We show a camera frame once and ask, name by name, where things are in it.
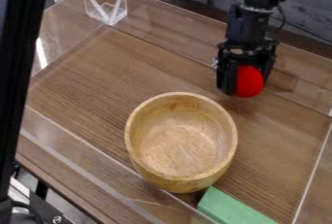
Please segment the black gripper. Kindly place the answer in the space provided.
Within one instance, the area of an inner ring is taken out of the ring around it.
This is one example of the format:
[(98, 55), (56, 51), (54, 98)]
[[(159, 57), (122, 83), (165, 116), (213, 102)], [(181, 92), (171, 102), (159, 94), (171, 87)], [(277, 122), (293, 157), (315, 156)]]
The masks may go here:
[(257, 46), (234, 45), (230, 42), (218, 44), (218, 53), (213, 60), (217, 69), (217, 87), (233, 95), (236, 90), (237, 71), (240, 65), (250, 65), (263, 72), (265, 83), (276, 61), (279, 41), (264, 39)]

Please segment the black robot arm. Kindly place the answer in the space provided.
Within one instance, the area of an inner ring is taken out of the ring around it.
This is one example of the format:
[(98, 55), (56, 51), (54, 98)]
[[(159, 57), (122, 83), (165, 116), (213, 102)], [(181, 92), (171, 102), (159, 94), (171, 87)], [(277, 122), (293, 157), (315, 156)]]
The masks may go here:
[(214, 58), (217, 87), (240, 98), (257, 96), (267, 85), (276, 61), (279, 40), (268, 37), (273, 10), (283, 14), (285, 0), (244, 0), (228, 12), (226, 40)]

